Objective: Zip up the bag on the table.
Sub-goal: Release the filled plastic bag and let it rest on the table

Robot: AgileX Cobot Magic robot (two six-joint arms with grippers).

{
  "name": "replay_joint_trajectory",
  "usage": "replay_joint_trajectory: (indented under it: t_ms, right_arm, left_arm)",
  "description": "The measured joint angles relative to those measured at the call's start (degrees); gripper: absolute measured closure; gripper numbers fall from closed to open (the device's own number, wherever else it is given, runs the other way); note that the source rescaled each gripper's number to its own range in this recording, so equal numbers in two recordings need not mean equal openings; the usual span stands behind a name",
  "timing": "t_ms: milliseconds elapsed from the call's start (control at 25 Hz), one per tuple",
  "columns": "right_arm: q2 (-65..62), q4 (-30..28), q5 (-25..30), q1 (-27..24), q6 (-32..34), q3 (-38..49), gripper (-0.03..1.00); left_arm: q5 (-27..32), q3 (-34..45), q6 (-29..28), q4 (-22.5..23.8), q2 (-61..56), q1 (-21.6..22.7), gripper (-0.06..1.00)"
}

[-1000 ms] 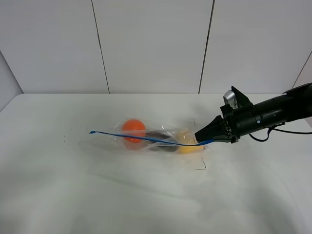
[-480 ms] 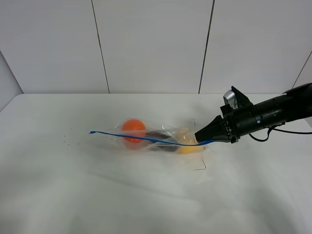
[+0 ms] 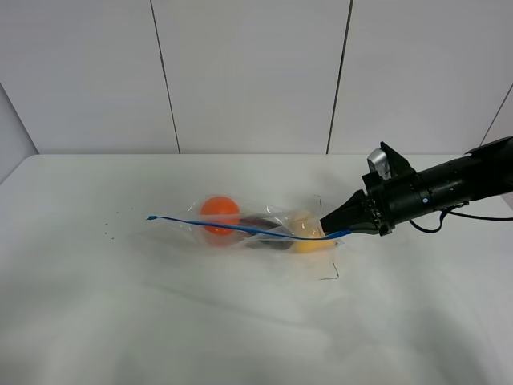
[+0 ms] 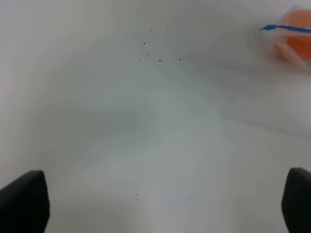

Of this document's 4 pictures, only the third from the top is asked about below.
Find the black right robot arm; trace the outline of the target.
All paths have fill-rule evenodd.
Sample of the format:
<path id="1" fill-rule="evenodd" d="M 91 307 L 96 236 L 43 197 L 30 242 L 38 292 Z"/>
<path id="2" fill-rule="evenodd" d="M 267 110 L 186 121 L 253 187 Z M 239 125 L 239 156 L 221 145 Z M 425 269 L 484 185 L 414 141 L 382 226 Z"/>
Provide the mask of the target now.
<path id="1" fill-rule="evenodd" d="M 408 160 L 381 143 L 367 158 L 365 187 L 325 215 L 328 236 L 345 233 L 385 236 L 396 225 L 512 190 L 512 139 L 505 137 L 474 148 L 465 156 L 418 172 Z"/>

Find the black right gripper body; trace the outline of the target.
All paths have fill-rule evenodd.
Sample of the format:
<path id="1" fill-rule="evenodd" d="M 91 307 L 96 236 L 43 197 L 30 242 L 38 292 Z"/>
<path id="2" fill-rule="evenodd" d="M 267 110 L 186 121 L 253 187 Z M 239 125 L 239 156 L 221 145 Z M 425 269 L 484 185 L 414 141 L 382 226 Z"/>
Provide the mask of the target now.
<path id="1" fill-rule="evenodd" d="M 368 198 L 373 202 L 374 222 L 380 236 L 388 235 L 395 226 L 408 221 L 418 207 L 416 172 L 383 180 L 377 172 L 362 177 Z"/>

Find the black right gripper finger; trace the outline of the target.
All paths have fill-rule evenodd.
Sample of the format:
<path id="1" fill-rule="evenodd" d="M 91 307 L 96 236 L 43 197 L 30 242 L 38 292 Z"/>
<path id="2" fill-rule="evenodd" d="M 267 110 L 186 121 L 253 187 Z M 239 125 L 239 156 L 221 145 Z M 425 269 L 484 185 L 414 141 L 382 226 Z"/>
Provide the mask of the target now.
<path id="1" fill-rule="evenodd" d="M 320 224 L 326 235 L 341 231 L 378 234 L 374 203 L 362 189 L 357 190 L 342 206 L 320 219 Z"/>

